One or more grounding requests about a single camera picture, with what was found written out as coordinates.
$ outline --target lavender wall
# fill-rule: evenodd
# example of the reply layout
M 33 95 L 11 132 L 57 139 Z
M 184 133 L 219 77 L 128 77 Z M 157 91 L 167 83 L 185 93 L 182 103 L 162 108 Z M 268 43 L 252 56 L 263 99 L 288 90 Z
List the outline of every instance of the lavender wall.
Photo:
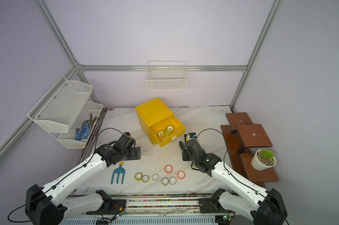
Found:
M 33 0 L 0 0 L 0 145 L 70 68 Z M 24 204 L 26 190 L 67 172 L 79 151 L 34 125 L 0 166 L 0 224 L 12 224 L 7 215 Z M 12 219 L 25 220 L 24 209 Z
M 273 143 L 289 223 L 339 224 L 339 0 L 283 2 L 234 111 Z
M 104 107 L 136 107 L 160 97 L 169 107 L 229 106 L 242 72 L 188 72 L 186 90 L 149 91 L 146 72 L 85 72 Z
M 81 64 L 246 65 L 273 0 L 46 2 Z
M 0 145 L 70 68 L 34 1 L 0 0 Z

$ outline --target open drawer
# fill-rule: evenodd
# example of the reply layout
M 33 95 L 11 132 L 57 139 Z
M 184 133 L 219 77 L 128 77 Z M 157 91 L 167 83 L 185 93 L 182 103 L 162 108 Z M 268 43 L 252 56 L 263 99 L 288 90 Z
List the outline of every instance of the open drawer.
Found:
M 165 133 L 168 126 L 173 127 L 173 131 L 169 135 Z M 150 126 L 149 130 L 152 139 L 156 140 L 158 144 L 163 147 L 169 142 L 175 140 L 178 136 L 182 135 L 185 132 L 186 127 L 176 118 L 175 115 L 171 115 L 170 117 Z M 164 132 L 163 137 L 158 136 L 160 131 Z

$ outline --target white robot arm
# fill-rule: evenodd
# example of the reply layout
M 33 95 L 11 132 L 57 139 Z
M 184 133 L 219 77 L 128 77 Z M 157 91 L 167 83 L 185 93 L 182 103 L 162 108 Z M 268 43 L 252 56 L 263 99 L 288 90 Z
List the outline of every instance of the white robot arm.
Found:
M 118 141 L 97 148 L 84 162 L 68 171 L 58 179 L 43 187 L 34 185 L 27 191 L 25 213 L 35 225 L 57 225 L 66 218 L 86 213 L 92 215 L 112 214 L 112 206 L 118 201 L 112 200 L 103 190 L 87 196 L 66 197 L 88 178 L 121 160 L 140 159 L 140 148 L 135 140 L 125 133 Z M 253 221 L 255 225 L 282 225 L 287 211 L 278 191 L 260 187 L 232 170 L 215 154 L 206 154 L 197 142 L 195 133 L 185 138 L 182 159 L 192 161 L 203 173 L 225 183 L 241 197 L 218 189 L 210 199 L 200 199 L 200 210 L 205 213 L 228 212 L 231 210 Z
M 260 187 L 231 169 L 220 157 L 201 148 L 196 133 L 185 135 L 180 142 L 182 160 L 192 163 L 202 173 L 220 180 L 241 197 L 218 189 L 210 199 L 200 199 L 201 212 L 224 212 L 231 210 L 253 221 L 255 225 L 282 225 L 287 211 L 281 194 Z
M 101 145 L 84 162 L 63 176 L 43 187 L 37 184 L 30 187 L 24 205 L 25 213 L 35 225 L 57 225 L 62 220 L 81 213 L 99 215 L 118 212 L 117 207 L 112 209 L 112 206 L 119 200 L 112 200 L 103 190 L 77 198 L 66 199 L 66 197 L 91 176 L 110 165 L 122 160 L 140 158 L 141 149 L 135 147 L 135 139 L 130 137 L 129 133 L 124 133 L 118 141 Z

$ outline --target yellow drawer box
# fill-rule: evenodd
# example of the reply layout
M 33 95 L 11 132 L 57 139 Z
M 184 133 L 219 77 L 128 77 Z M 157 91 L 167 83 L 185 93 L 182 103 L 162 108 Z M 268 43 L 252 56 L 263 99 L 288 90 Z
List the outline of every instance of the yellow drawer box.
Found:
M 152 144 L 158 143 L 161 147 L 182 135 L 186 127 L 175 117 L 172 111 L 158 98 L 136 107 L 141 127 Z M 170 134 L 164 133 L 168 126 L 172 126 Z

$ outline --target white tabletop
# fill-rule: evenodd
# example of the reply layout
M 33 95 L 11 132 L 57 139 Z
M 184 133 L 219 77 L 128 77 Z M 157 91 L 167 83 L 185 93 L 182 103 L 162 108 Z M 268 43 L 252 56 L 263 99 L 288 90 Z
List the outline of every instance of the white tabletop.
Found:
M 195 132 L 199 134 L 206 128 L 214 128 L 221 131 L 220 125 L 228 125 L 226 113 L 230 113 L 229 106 L 201 106 L 201 107 L 170 107 L 170 110 L 186 127 L 185 133 Z M 178 137 L 164 147 L 158 144 L 152 145 L 145 132 L 142 130 L 138 121 L 135 108 L 114 108 L 109 109 L 104 118 L 101 130 L 105 128 L 116 128 L 121 132 L 130 132 L 131 137 L 136 139 L 136 146 L 141 147 L 141 159 L 124 161 L 122 167 L 126 170 L 124 182 L 111 185 L 113 170 L 118 168 L 119 164 L 111 165 L 107 169 L 100 171 L 85 183 L 77 188 L 76 194 L 90 194 L 96 190 L 104 190 L 108 194 L 155 194 L 155 193 L 187 193 L 187 192 L 211 192 L 218 188 L 230 190 L 222 182 L 210 177 L 206 173 L 201 173 L 191 169 L 190 161 L 182 161 L 182 151 L 179 147 L 179 141 L 184 142 L 184 136 Z M 97 141 L 97 147 L 118 140 L 121 134 L 113 129 L 108 129 L 100 134 Z M 224 139 L 220 133 L 214 130 L 204 131 L 199 137 L 198 142 L 206 153 L 214 153 L 223 159 L 226 151 Z M 230 165 L 228 155 L 226 164 Z M 167 174 L 164 167 L 170 164 L 173 172 Z M 161 185 L 163 177 L 177 178 L 178 171 L 184 171 L 186 176 L 183 180 L 177 179 L 175 185 L 169 184 L 164 187 Z M 148 183 L 135 180 L 135 174 L 141 172 L 148 175 Z M 158 174 L 157 182 L 152 181 L 152 175 Z

